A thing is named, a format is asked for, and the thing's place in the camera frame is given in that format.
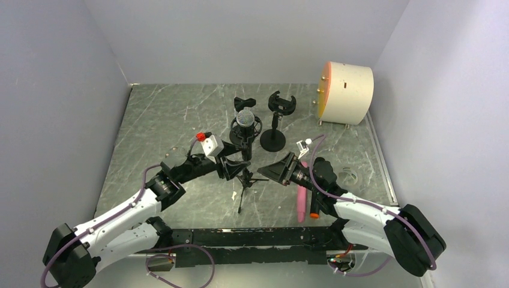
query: microphone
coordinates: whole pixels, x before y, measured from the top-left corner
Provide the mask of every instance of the microphone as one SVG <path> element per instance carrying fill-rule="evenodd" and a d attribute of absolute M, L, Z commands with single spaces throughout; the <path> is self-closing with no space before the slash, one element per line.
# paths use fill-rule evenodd
<path fill-rule="evenodd" d="M 239 137 L 241 138 L 242 158 L 244 161 L 251 160 L 252 146 L 255 139 L 255 115 L 249 110 L 238 112 L 236 122 L 239 125 Z"/>

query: red knob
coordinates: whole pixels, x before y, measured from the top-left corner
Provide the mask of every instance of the red knob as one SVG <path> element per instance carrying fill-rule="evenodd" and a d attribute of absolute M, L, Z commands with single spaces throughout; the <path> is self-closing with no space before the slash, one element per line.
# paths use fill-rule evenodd
<path fill-rule="evenodd" d="M 206 139 L 206 135 L 205 135 L 205 133 L 198 133 L 196 135 L 196 138 L 198 139 L 198 141 L 203 142 Z"/>

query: phone holder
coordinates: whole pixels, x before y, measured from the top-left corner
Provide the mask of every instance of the phone holder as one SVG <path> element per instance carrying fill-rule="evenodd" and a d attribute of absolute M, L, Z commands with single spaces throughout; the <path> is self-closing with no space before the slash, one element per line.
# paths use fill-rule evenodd
<path fill-rule="evenodd" d="M 272 129 L 266 130 L 260 136 L 260 145 L 264 150 L 269 152 L 277 152 L 285 147 L 285 135 L 277 129 L 277 123 L 283 116 L 288 116 L 295 111 L 297 100 L 292 96 L 291 101 L 281 99 L 279 91 L 274 92 L 269 97 L 268 107 L 274 112 L 272 117 Z"/>

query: gray wall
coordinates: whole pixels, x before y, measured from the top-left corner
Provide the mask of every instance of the gray wall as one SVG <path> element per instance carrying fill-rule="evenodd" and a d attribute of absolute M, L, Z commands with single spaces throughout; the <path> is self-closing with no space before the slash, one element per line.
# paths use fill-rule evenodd
<path fill-rule="evenodd" d="M 0 287 L 37 287 L 51 231 L 94 214 L 130 88 L 82 1 L 1 1 L 0 71 Z"/>
<path fill-rule="evenodd" d="M 436 287 L 507 287 L 509 3 L 410 1 L 372 115 L 403 203 L 448 243 Z"/>
<path fill-rule="evenodd" d="M 376 63 L 408 0 L 85 0 L 131 83 L 310 83 Z"/>

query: pink marker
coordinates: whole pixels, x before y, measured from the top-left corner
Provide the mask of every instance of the pink marker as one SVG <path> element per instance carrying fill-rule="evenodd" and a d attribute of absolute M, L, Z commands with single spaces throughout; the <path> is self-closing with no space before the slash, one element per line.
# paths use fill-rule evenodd
<path fill-rule="evenodd" d="M 307 168 L 307 163 L 302 161 L 304 167 Z M 297 220 L 299 223 L 304 222 L 306 218 L 306 200 L 307 200 L 307 189 L 302 186 L 297 187 Z"/>

